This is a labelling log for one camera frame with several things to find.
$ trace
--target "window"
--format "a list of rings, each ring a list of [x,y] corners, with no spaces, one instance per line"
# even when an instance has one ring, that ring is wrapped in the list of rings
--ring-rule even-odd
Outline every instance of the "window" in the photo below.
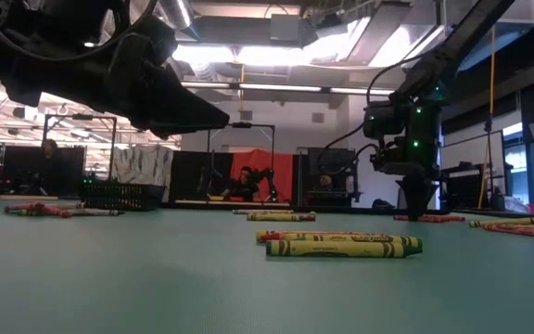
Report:
[[[508,188],[512,193],[512,197],[521,200],[525,204],[529,204],[527,152],[525,145],[518,144],[507,147],[504,153],[506,154],[506,163],[512,166],[508,175]]]

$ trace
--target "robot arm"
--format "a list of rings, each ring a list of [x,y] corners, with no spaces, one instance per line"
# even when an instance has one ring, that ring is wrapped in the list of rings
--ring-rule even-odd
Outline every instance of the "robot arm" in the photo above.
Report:
[[[131,24],[128,0],[0,0],[0,81],[10,99],[36,107],[42,92],[127,117],[168,135],[223,128],[229,116],[183,88],[170,66],[174,30],[152,15],[150,0]],[[117,31],[98,47],[108,10]]]
[[[422,55],[405,82],[388,101],[372,102],[365,109],[363,133],[378,140],[370,158],[375,170],[402,175],[408,214],[422,215],[439,179],[439,127],[441,85],[448,85],[464,57],[498,21],[515,0],[478,0],[451,35]],[[385,135],[397,136],[385,143]]]

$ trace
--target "yellow crayon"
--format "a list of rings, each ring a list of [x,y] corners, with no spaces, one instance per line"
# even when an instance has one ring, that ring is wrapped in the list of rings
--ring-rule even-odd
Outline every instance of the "yellow crayon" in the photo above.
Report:
[[[255,237],[258,242],[263,242],[265,240],[279,240],[280,238],[269,238],[267,236],[279,236],[284,234],[306,234],[310,233],[312,235],[322,235],[322,234],[336,234],[336,235],[353,235],[353,236],[379,236],[377,233],[365,233],[365,232],[339,232],[339,231],[269,231],[262,230],[255,232]]]
[[[294,213],[293,210],[232,210],[233,214],[249,214],[249,213]]]
[[[248,221],[261,222],[314,222],[314,213],[249,213]]]
[[[387,242],[267,241],[271,256],[331,256],[405,258],[422,252],[419,247]]]
[[[405,246],[423,247],[421,238],[401,237],[401,236],[352,236],[352,235],[313,235],[310,233],[284,234],[284,240],[304,240],[304,241],[340,241],[340,242],[389,242],[398,243]]]
[[[534,225],[534,217],[494,219],[489,221],[472,220],[469,227],[482,227],[483,225]]]

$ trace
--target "black cable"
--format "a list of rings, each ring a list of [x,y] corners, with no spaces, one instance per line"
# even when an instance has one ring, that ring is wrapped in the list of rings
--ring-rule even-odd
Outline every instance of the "black cable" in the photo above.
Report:
[[[385,74],[386,72],[388,72],[388,71],[390,71],[390,70],[392,70],[392,69],[394,69],[394,68],[396,68],[396,67],[398,67],[398,66],[400,66],[400,65],[406,64],[406,63],[408,63],[408,62],[412,62],[412,61],[414,61],[414,60],[416,60],[416,59],[419,59],[419,58],[421,58],[421,57],[427,55],[430,51],[427,51],[427,52],[422,53],[422,54],[420,54],[420,55],[417,55],[417,56],[415,56],[415,57],[411,57],[411,58],[404,59],[404,60],[402,60],[402,61],[400,61],[400,62],[398,62],[398,63],[396,63],[396,64],[390,65],[390,66],[384,68],[382,71],[380,71],[380,72],[379,72],[379,73],[372,79],[372,81],[370,82],[370,85],[368,86],[368,90],[366,91],[366,101],[367,101],[367,103],[368,103],[368,106],[370,105],[370,92],[372,91],[372,88],[374,87],[374,85],[375,85],[375,83],[376,83],[376,80],[378,80],[378,79],[379,79],[383,74]],[[319,153],[318,158],[316,159],[316,165],[319,166],[319,169],[321,169],[321,170],[323,169],[323,165],[321,165],[321,159],[323,158],[324,153],[325,153],[328,149],[330,149],[334,144],[336,144],[336,143],[340,142],[341,140],[343,140],[343,139],[345,139],[345,138],[347,138],[347,137],[349,137],[349,136],[351,136],[351,135],[357,133],[358,131],[362,130],[363,125],[364,125],[364,123],[362,122],[362,124],[360,124],[360,126],[358,126],[356,129],[354,129],[354,130],[351,131],[350,133],[348,133],[348,134],[346,134],[346,135],[343,135],[343,136],[341,136],[341,137],[338,138],[338,139],[335,139],[333,142],[331,142],[331,143],[329,143],[327,146],[325,146],[325,147],[323,148],[323,150],[321,151],[321,153]],[[378,148],[378,146],[376,146],[376,145],[374,145],[374,144],[369,144],[369,145],[366,145],[366,146],[363,147],[363,148],[360,148],[360,149],[356,152],[356,154],[355,154],[355,156],[353,157],[353,159],[351,160],[351,162],[350,162],[348,165],[346,165],[346,167],[344,167],[342,170],[340,170],[340,171],[334,173],[334,175],[339,174],[339,173],[343,173],[345,170],[347,170],[347,169],[351,166],[351,164],[352,164],[354,161],[356,161],[356,160],[358,159],[358,156],[360,155],[360,153],[362,153],[365,149],[369,148],[370,145],[373,145],[373,146],[376,148],[376,152],[378,152],[379,148]]]
[[[25,56],[25,57],[28,57],[28,58],[37,59],[37,60],[40,60],[40,61],[57,62],[57,63],[59,63],[59,62],[72,62],[72,61],[84,60],[86,58],[98,55],[101,52],[108,50],[109,48],[114,46],[116,43],[118,43],[119,40],[122,38],[122,36],[124,34],[126,34],[128,32],[132,32],[135,29],[137,29],[145,21],[146,18],[148,18],[151,15],[153,15],[154,9],[156,8],[156,4],[157,3],[158,3],[158,0],[149,0],[149,3],[147,4],[147,7],[144,10],[144,12],[142,13],[142,15],[128,29],[126,29],[125,31],[121,32],[118,36],[111,38],[110,40],[108,40],[103,45],[94,48],[92,51],[89,51],[89,52],[86,52],[86,53],[83,53],[83,54],[80,54],[80,55],[74,56],[74,57],[69,57],[69,58],[49,58],[49,57],[44,57],[44,56],[40,56],[40,55],[34,54],[33,52],[30,52],[30,51],[24,49],[23,47],[21,47],[19,45],[16,45],[14,42],[10,41],[7,38],[7,36],[5,36],[3,34],[3,32],[1,30],[0,30],[0,42],[3,43],[5,46],[9,47],[10,49],[16,51],[17,53],[21,54],[22,56]]]
[[[376,152],[376,154],[378,154],[378,146],[375,145],[375,144],[368,144],[368,145],[365,145],[364,147],[358,149],[358,151],[356,152],[356,154],[353,155],[353,158],[351,159],[350,162],[348,162],[345,166],[343,166],[343,168],[341,168],[340,170],[334,172],[334,173],[327,173],[331,176],[335,176],[335,175],[339,175],[343,172],[345,172],[349,167],[351,167],[351,165],[360,157],[360,154],[362,154],[362,152],[364,152],[367,148],[373,148]]]
[[[394,69],[394,68],[396,68],[396,67],[398,67],[398,66],[401,66],[401,65],[403,65],[403,64],[407,64],[408,62],[412,62],[412,61],[414,61],[414,60],[416,60],[416,59],[419,59],[419,58],[421,58],[421,57],[427,55],[430,51],[424,52],[424,53],[419,54],[419,55],[417,55],[417,56],[415,56],[415,57],[411,57],[411,58],[404,59],[404,60],[402,60],[402,61],[400,61],[400,62],[398,62],[398,63],[396,63],[396,64],[390,65],[390,66],[384,68],[382,71],[380,71],[380,72],[379,72],[379,73],[372,79],[372,81],[370,82],[370,85],[368,86],[368,91],[366,91],[366,101],[368,102],[368,105],[370,105],[370,92],[372,91],[372,87],[374,87],[376,80],[380,79],[380,77],[381,77],[383,74],[385,74],[386,72],[388,72],[388,71],[390,71],[390,70],[392,70],[392,69]]]
[[[281,5],[276,5],[276,4],[269,4],[269,5],[267,6],[267,9],[265,9],[265,13],[263,14],[263,18],[264,18],[264,19],[267,19],[267,13],[269,13],[269,9],[271,9],[273,6],[278,6],[278,7],[282,8],[282,10],[286,13],[286,15],[289,15],[289,13],[287,12],[287,10],[286,10],[283,6],[281,6]]]

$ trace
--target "cable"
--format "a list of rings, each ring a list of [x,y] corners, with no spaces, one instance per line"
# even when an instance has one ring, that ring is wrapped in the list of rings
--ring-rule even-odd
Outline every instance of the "cable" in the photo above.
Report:
[[[339,175],[339,174],[345,172],[349,167],[351,167],[351,165],[360,157],[362,152],[364,152],[367,148],[373,148],[375,150],[376,154],[378,154],[379,148],[378,148],[377,145],[375,145],[375,144],[365,145],[364,147],[358,149],[356,154],[353,155],[353,158],[351,159],[351,161],[348,162],[345,166],[343,166],[340,170],[338,170],[338,171],[336,171],[334,173],[327,173],[327,174],[329,174],[331,176],[335,176],[335,175]]]
[[[386,68],[384,68],[382,71],[380,71],[373,79],[372,81],[370,82],[370,85],[368,86],[368,91],[366,92],[366,101],[368,102],[368,105],[370,105],[370,91],[372,91],[372,88],[374,87],[375,83],[376,83],[376,80],[378,80],[383,74],[385,74],[386,72],[400,66],[400,65],[403,65],[403,64],[407,64],[409,62],[412,62],[414,60],[417,60],[419,58],[422,58],[423,56],[427,55],[428,53],[430,53],[432,50],[429,50],[429,51],[426,51],[422,54],[419,54],[417,56],[414,56],[414,57],[411,57],[411,58],[407,58],[407,59],[404,59],[396,64],[393,64],[393,65],[390,65]]]
[[[132,32],[132,31],[136,30],[145,21],[145,19],[147,17],[153,15],[154,9],[156,8],[156,4],[157,3],[158,3],[158,0],[149,0],[149,3],[147,4],[147,7],[144,10],[144,12],[142,13],[142,15],[139,17],[139,19],[137,19],[137,21],[133,25],[129,26],[128,29],[126,29],[125,31],[121,32],[118,36],[112,37],[106,43],[104,43],[103,45],[101,45],[99,47],[94,48],[92,51],[89,51],[89,52],[86,52],[86,53],[83,53],[83,54],[80,54],[80,55],[74,56],[74,57],[69,57],[69,58],[50,58],[50,57],[44,57],[44,56],[40,56],[40,55],[34,54],[33,52],[30,52],[30,51],[24,49],[23,47],[21,47],[19,45],[16,45],[14,42],[10,41],[7,38],[7,36],[5,36],[3,34],[3,32],[1,30],[0,30],[0,42],[3,43],[5,46],[11,48],[12,50],[16,51],[17,53],[21,54],[22,56],[25,56],[25,57],[28,57],[28,58],[37,59],[37,60],[40,60],[40,61],[59,63],[59,62],[72,62],[72,61],[84,60],[86,58],[98,55],[101,52],[108,50],[109,48],[114,46],[116,43],[118,43],[119,40],[122,38],[122,36],[124,34],[126,34],[127,32]]]
[[[493,108],[494,108],[494,85],[495,85],[495,76],[496,76],[496,27],[491,28],[491,69],[489,72],[489,119],[493,117]],[[490,129],[488,131],[488,142],[486,144],[486,156],[483,160],[483,173],[481,174],[481,189],[479,190],[479,200],[477,202],[477,208],[481,209],[481,204],[483,201],[483,192],[486,187],[486,169],[488,168],[488,157],[491,161],[491,139],[490,139]],[[490,164],[489,177],[493,186],[492,177],[493,166]]]
[[[264,18],[264,19],[267,19],[267,13],[269,13],[269,9],[271,9],[273,6],[278,6],[278,7],[280,7],[280,8],[286,13],[286,15],[289,15],[289,13],[287,12],[287,9],[285,9],[283,6],[281,6],[281,5],[276,5],[276,4],[269,4],[269,5],[267,6],[267,9],[265,9],[265,13],[263,14],[263,18]]]
[[[394,68],[396,68],[396,67],[398,67],[398,66],[400,66],[400,65],[406,64],[406,63],[408,63],[408,62],[412,62],[412,61],[414,61],[414,60],[416,60],[416,59],[419,59],[419,58],[421,58],[421,57],[427,55],[430,51],[427,51],[427,52],[422,53],[422,54],[420,54],[420,55],[417,55],[417,56],[415,56],[415,57],[411,57],[411,58],[404,59],[404,60],[402,60],[402,61],[400,61],[400,62],[398,62],[398,63],[396,63],[396,64],[390,65],[390,66],[384,68],[382,71],[380,71],[380,72],[379,72],[379,73],[372,79],[372,81],[370,82],[370,85],[368,86],[368,91],[366,92],[366,101],[368,102],[368,105],[370,105],[370,92],[372,91],[372,88],[374,87],[374,85],[375,85],[375,83],[376,83],[376,80],[378,80],[378,79],[379,79],[383,74],[385,74],[386,72],[388,72],[388,71],[390,71],[390,70],[392,70],[392,69],[394,69]],[[346,139],[346,138],[348,138],[348,137],[350,137],[350,136],[356,134],[358,131],[362,130],[362,128],[363,128],[363,122],[362,122],[362,124],[360,124],[360,126],[358,126],[357,128],[355,128],[353,131],[351,131],[351,132],[349,132],[348,134],[343,135],[343,136],[341,136],[341,137],[335,139],[333,142],[331,142],[331,143],[329,143],[327,146],[325,146],[325,147],[323,148],[323,150],[321,151],[321,153],[319,153],[318,158],[316,159],[316,165],[319,166],[320,169],[322,169],[323,166],[321,165],[321,159],[323,158],[324,153],[325,153],[328,149],[330,149],[334,144],[336,144],[336,143],[340,142],[341,140]],[[363,151],[364,149],[366,149],[367,147],[368,147],[368,146],[366,146],[366,147],[361,148],[360,150],[358,150],[358,152],[356,152],[356,155],[354,156],[352,162],[356,161],[356,160],[358,159],[358,156],[360,155],[360,153],[362,153],[362,151]],[[351,163],[350,163],[348,166],[346,166],[343,170],[341,170],[341,171],[339,171],[339,172],[337,172],[337,173],[342,173],[343,171],[345,171],[346,169],[348,169],[348,167],[350,167],[350,166],[351,166]]]

